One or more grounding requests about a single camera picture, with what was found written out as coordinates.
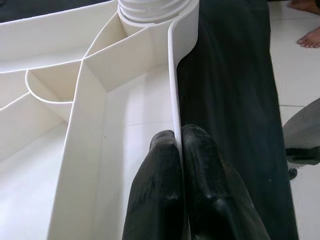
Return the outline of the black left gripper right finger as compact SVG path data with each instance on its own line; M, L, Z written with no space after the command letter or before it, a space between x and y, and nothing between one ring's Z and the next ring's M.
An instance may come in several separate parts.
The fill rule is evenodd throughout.
M246 185L201 127L182 127L185 200L193 240L268 240Z

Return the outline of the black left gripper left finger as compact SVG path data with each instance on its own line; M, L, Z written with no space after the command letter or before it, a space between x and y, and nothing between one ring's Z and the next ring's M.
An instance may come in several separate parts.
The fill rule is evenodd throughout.
M124 240L180 240L185 201L180 154L172 130L153 136L128 199Z

